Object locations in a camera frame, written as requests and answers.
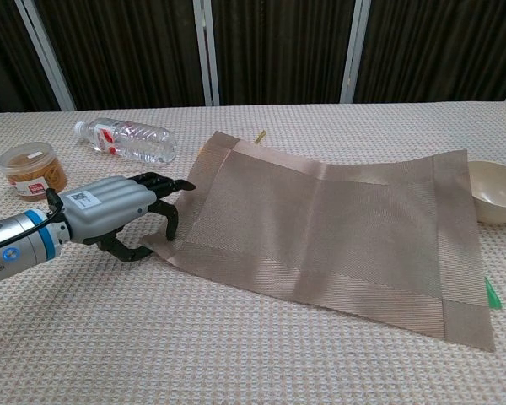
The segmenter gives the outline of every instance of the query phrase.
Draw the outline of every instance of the bottle cap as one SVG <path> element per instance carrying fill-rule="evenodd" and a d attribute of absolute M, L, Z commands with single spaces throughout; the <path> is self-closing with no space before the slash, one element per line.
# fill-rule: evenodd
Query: bottle cap
<path fill-rule="evenodd" d="M 75 124 L 75 127 L 73 127 L 73 132 L 75 133 L 75 135 L 77 135 L 79 138 L 84 138 L 83 136 L 83 133 L 81 132 L 81 130 L 83 129 L 83 126 L 86 122 L 84 121 L 79 121 Z"/>

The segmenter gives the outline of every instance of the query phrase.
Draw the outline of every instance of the beige textured tablecloth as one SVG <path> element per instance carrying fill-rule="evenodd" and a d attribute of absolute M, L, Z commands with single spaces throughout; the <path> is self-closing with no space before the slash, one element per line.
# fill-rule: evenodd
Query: beige textured tablecloth
<path fill-rule="evenodd" d="M 180 152 L 160 173 L 186 177 L 215 131 L 327 163 L 375 163 L 468 149 L 506 164 L 506 103 L 279 105 L 0 115 L 0 153 L 51 143 L 68 189 L 151 165 L 79 147 L 77 120 L 112 116 L 162 125 Z M 0 173 L 0 218 L 40 202 Z M 134 244 L 160 218 L 128 225 Z M 0 283 L 0 403 L 506 403 L 506 225 L 480 226 L 493 354 L 333 311 L 252 294 L 180 272 L 151 256 L 119 263 L 69 244 L 52 262 Z"/>

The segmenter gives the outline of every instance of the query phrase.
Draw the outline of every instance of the jar lid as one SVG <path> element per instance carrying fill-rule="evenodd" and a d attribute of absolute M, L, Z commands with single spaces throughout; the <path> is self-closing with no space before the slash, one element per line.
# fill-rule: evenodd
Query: jar lid
<path fill-rule="evenodd" d="M 47 166 L 55 158 L 56 155 L 49 143 L 25 143 L 11 148 L 0 156 L 0 170 L 4 175 L 22 175 Z"/>

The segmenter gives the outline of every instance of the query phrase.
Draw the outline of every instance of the blue ring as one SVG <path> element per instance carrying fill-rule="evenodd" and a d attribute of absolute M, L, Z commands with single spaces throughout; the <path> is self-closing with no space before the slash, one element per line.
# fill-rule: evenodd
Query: blue ring
<path fill-rule="evenodd" d="M 41 224 L 43 222 L 37 212 L 31 209 L 26 211 L 24 215 L 30 218 L 34 225 Z M 40 233 L 41 240 L 43 240 L 43 246 L 45 247 L 45 251 L 47 253 L 47 260 L 54 259 L 57 253 L 54 249 L 54 242 L 52 241 L 51 234 L 46 227 L 41 228 L 38 232 Z"/>

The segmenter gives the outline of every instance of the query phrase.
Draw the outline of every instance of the jar label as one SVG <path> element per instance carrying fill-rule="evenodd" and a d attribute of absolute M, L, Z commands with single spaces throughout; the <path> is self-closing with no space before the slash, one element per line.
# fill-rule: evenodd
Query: jar label
<path fill-rule="evenodd" d="M 41 151 L 37 151 L 37 152 L 34 152 L 33 154 L 29 154 L 28 156 L 26 156 L 28 159 L 33 159 L 33 158 L 37 158 L 38 156 L 41 156 L 43 155 L 43 152 Z"/>
<path fill-rule="evenodd" d="M 17 189 L 17 194 L 20 196 L 39 196 L 45 194 L 45 190 L 49 188 L 44 177 L 28 181 L 10 181 L 10 183 Z"/>

